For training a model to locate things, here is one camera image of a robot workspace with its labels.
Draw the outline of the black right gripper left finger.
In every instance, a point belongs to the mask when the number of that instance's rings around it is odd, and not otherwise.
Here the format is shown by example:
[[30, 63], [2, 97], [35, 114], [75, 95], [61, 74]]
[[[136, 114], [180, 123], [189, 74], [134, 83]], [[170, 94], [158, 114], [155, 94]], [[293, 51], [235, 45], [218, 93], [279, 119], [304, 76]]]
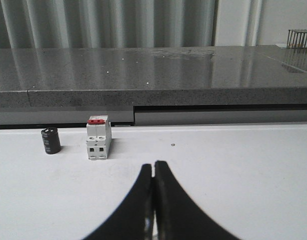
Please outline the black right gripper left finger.
[[151, 240], [153, 238], [152, 166], [141, 166], [132, 188], [115, 211], [86, 240]]

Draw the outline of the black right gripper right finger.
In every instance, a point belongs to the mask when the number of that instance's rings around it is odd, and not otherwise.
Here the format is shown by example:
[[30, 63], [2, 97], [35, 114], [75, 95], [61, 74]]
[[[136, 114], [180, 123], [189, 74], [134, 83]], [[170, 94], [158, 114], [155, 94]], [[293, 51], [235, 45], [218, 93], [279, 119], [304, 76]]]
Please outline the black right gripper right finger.
[[165, 161], [156, 161], [155, 204], [159, 240], [237, 240], [191, 199]]

